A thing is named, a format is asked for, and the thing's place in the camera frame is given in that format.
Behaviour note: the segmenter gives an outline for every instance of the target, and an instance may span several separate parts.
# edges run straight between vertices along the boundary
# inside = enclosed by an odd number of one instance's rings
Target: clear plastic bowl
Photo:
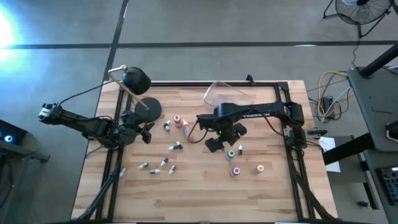
[[[234,103],[236,105],[253,104],[253,98],[249,95],[221,81],[215,81],[211,84],[205,93],[203,101],[205,101],[210,109],[216,108],[222,103]]]

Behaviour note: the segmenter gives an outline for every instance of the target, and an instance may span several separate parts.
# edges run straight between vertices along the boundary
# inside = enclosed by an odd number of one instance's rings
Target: desk lamp
[[[122,75],[122,81],[116,79],[112,73],[117,71],[124,71]],[[137,67],[128,67],[122,65],[118,68],[112,68],[108,71],[109,77],[114,80],[121,88],[126,90],[134,99],[138,101],[134,112],[139,116],[145,118],[147,123],[154,122],[160,117],[162,113],[162,106],[159,101],[153,97],[145,97],[139,99],[135,95],[141,95],[145,93],[150,87],[150,78]]]

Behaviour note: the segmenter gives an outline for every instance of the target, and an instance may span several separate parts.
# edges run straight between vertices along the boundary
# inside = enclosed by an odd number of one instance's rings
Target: small bottle
[[[166,123],[163,124],[163,128],[166,131],[170,131],[170,120],[166,121]]]
[[[173,165],[171,168],[170,168],[170,170],[169,170],[169,174],[173,174],[174,173],[174,171],[176,170],[176,166],[175,165]]]
[[[188,136],[189,136],[189,124],[184,119],[182,120],[182,130],[184,131],[185,137],[188,139]]]
[[[141,164],[138,169],[143,169],[145,167],[149,166],[149,164],[147,162],[144,162],[143,164]]]
[[[181,143],[179,141],[177,141],[176,145],[169,147],[169,150],[176,150],[176,149],[183,149],[183,146],[181,145]]]
[[[235,156],[235,152],[233,150],[230,150],[226,155],[225,159],[229,162],[231,161]]]
[[[164,158],[164,160],[160,163],[161,166],[166,165],[167,161],[169,161],[169,158]]]
[[[175,123],[176,127],[178,127],[178,128],[182,127],[181,117],[179,115],[174,116],[174,123]]]
[[[263,165],[258,165],[256,166],[256,168],[253,170],[253,174],[257,175],[259,173],[261,173],[262,171],[264,171],[264,166]]]
[[[150,170],[150,174],[157,174],[159,172],[160,172],[159,169]]]
[[[126,168],[123,167],[123,169],[120,171],[119,177],[122,177],[125,172],[126,172]]]
[[[232,171],[231,171],[231,176],[232,177],[236,177],[237,175],[239,175],[241,173],[241,169],[239,169],[238,167],[235,167]]]
[[[242,154],[243,154],[243,147],[242,147],[242,145],[239,146],[238,152],[239,152],[238,155],[242,156]]]

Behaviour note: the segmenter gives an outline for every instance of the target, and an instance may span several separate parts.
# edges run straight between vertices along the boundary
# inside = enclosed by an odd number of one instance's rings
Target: lamp arm
[[[127,65],[122,65],[122,66],[120,66],[119,68],[112,68],[112,69],[110,69],[110,70],[108,71],[109,77],[110,77],[113,81],[115,81],[121,88],[123,88],[123,90],[126,90],[126,91],[131,95],[131,97],[133,97],[133,98],[136,99],[138,102],[140,102],[140,103],[145,107],[145,110],[149,110],[149,107],[148,107],[144,102],[142,102],[138,97],[136,97],[136,96],[131,92],[131,90],[130,90],[129,88],[127,88],[123,83],[121,83],[118,79],[116,79],[116,78],[112,75],[113,72],[117,72],[117,71],[120,71],[120,70],[126,72],[126,71],[128,70]]]

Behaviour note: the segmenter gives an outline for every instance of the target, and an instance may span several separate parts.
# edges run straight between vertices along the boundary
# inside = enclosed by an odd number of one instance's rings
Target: electric fan
[[[338,16],[342,21],[356,25],[358,27],[359,38],[368,35],[379,22],[390,13],[389,9],[394,0],[335,0],[336,14],[326,15],[326,11],[334,0],[323,12],[323,18]],[[364,35],[362,35],[361,25],[378,20]]]

